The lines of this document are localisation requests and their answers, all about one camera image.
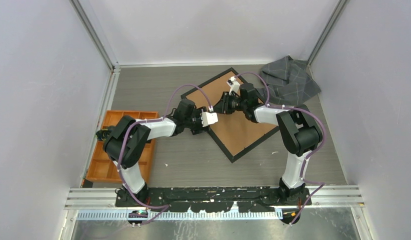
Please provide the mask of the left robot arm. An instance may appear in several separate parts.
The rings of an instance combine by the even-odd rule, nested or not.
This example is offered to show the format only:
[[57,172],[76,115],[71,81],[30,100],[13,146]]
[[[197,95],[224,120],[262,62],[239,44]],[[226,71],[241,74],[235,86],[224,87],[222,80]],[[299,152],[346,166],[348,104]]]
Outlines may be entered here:
[[203,124],[206,106],[197,107],[189,99],[182,99],[170,114],[156,119],[135,119],[124,115],[106,137],[103,150],[114,162],[129,191],[127,200],[141,207],[147,200],[147,183],[142,177],[139,161],[146,144],[161,137],[174,137],[189,129],[193,135],[209,130]]

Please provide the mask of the black picture frame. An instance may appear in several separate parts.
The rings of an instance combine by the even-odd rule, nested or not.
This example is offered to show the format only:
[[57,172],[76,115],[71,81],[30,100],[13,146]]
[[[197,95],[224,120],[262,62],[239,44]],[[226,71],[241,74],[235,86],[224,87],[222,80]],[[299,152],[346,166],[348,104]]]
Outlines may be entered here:
[[[215,105],[221,99],[223,92],[230,90],[227,80],[237,75],[234,68],[229,68],[199,87]],[[207,132],[222,150],[230,162],[234,163],[258,145],[279,131],[278,126],[267,123],[253,123],[245,118],[241,111],[232,114],[220,114],[218,122],[212,124]]]

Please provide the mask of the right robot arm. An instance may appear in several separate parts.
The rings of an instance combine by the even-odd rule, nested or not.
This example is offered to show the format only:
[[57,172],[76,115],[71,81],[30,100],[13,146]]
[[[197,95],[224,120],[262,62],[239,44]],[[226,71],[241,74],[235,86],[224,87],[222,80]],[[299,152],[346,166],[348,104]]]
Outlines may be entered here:
[[213,107],[219,114],[243,112],[253,123],[278,126],[283,144],[289,152],[285,171],[279,180],[278,196],[285,205],[292,205],[304,192],[304,172],[310,153],[317,149],[324,135],[315,116],[302,104],[295,107],[270,106],[259,102],[259,93],[251,83],[228,80],[229,91],[222,93]]

